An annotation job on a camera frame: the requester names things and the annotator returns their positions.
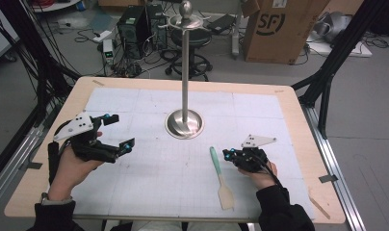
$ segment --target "metal pole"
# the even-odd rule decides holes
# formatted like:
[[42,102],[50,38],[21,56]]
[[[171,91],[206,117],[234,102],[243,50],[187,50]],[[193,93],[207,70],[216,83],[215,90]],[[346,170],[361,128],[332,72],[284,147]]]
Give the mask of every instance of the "metal pole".
[[182,30],[182,120],[188,121],[189,30]]

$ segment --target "chair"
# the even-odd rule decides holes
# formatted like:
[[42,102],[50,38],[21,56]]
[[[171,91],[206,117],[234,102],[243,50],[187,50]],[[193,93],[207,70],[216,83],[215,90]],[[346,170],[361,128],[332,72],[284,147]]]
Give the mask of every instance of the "chair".
[[[182,31],[173,30],[170,34],[171,40],[174,44],[182,46]],[[195,49],[205,46],[212,40],[210,32],[196,29],[190,31],[189,34],[189,79],[192,77],[203,75],[204,81],[209,82],[206,71],[211,71],[213,66],[203,56],[195,54]],[[178,74],[182,74],[182,54],[177,55],[170,66],[165,70],[167,75],[170,75],[174,70]]]

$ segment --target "white plastic part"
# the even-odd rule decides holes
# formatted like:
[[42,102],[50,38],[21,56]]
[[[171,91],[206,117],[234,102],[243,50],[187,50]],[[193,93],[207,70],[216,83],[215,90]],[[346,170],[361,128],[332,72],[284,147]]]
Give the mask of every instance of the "white plastic part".
[[248,135],[246,140],[242,143],[242,147],[258,147],[258,146],[269,144],[269,143],[272,143],[275,141],[276,141],[276,138]]
[[81,113],[72,119],[60,132],[54,136],[53,141],[60,141],[92,130],[93,125],[88,113]]

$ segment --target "green object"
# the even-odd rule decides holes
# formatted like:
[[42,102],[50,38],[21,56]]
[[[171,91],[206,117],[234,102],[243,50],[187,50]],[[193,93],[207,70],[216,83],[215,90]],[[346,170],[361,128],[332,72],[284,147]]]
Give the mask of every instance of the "green object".
[[213,164],[215,165],[216,172],[218,173],[218,175],[220,175],[221,174],[220,164],[219,164],[218,154],[216,153],[215,147],[213,146],[210,147],[210,154],[212,155],[212,160],[213,160]]

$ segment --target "round metal base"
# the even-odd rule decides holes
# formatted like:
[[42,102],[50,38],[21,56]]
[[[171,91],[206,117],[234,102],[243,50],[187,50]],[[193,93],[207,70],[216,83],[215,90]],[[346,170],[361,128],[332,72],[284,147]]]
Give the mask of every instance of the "round metal base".
[[197,137],[204,128],[204,121],[200,114],[188,110],[187,122],[183,122],[182,110],[176,110],[165,120],[168,133],[178,139],[192,139]]

